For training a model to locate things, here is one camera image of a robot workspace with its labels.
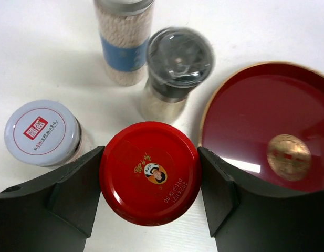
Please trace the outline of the red lid sauce jar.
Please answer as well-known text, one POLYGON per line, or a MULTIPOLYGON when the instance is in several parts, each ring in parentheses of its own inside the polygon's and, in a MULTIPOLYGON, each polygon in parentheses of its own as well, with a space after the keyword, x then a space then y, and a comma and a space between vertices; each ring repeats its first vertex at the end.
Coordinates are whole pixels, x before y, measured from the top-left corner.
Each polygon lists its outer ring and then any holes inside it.
POLYGON ((202 178, 199 154, 180 130, 161 122, 133 124, 106 145, 99 169, 104 199, 121 218, 159 226, 183 215, 202 178))

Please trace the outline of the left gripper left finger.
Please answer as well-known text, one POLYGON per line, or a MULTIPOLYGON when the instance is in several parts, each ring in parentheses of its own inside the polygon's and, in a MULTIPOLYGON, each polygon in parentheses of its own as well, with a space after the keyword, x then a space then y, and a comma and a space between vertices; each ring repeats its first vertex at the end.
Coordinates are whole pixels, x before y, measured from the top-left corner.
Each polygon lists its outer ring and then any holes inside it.
POLYGON ((83 251, 100 197, 99 146, 0 192, 0 251, 83 251))

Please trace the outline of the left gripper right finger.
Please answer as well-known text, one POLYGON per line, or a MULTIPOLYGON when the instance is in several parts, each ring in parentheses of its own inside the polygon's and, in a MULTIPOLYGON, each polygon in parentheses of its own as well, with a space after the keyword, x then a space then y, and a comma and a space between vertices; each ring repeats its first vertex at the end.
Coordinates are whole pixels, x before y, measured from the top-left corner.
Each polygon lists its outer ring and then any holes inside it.
POLYGON ((199 147, 202 195, 218 251, 324 251, 324 190, 266 182, 199 147))

